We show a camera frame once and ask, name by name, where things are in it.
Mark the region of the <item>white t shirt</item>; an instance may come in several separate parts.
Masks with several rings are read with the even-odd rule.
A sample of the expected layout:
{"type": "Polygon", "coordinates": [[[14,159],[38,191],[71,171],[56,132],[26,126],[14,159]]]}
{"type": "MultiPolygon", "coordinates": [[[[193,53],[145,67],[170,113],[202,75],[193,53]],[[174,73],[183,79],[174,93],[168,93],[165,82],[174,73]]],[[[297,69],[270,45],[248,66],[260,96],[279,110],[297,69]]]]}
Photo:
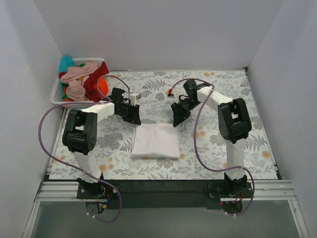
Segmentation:
{"type": "Polygon", "coordinates": [[[170,123],[143,123],[133,128],[131,158],[180,158],[180,130],[170,123]]]}

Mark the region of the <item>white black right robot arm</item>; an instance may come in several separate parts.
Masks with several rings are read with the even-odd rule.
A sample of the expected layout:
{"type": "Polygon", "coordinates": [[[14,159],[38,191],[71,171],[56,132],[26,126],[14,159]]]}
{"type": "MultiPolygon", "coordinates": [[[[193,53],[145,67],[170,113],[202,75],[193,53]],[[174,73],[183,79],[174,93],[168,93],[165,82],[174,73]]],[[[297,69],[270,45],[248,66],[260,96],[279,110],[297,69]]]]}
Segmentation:
{"type": "Polygon", "coordinates": [[[217,112],[218,129],[226,144],[227,168],[219,169],[224,179],[212,182],[208,187],[214,198],[222,196],[243,197],[243,191],[250,188],[247,178],[251,175],[244,166],[245,146],[252,124],[245,101],[242,98],[232,99],[216,92],[215,86],[202,79],[183,79],[186,95],[178,95],[172,89],[168,97],[175,102],[173,126],[178,126],[189,118],[191,111],[199,106],[208,106],[217,112]]]}

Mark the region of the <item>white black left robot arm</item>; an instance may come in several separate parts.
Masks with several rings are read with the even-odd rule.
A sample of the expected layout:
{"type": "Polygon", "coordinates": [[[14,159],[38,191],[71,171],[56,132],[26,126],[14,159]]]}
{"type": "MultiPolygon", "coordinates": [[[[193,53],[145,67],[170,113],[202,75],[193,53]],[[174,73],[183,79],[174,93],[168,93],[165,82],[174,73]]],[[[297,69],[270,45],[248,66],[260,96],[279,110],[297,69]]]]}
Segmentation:
{"type": "Polygon", "coordinates": [[[98,123],[117,115],[125,122],[141,125],[140,105],[137,104],[141,94],[132,93],[127,98],[124,94],[124,90],[113,88],[111,95],[100,102],[85,109],[71,109],[68,113],[62,142],[75,157],[83,173],[77,182],[93,198],[104,197],[107,187],[99,181],[103,179],[103,174],[93,151],[97,143],[98,123]]]}

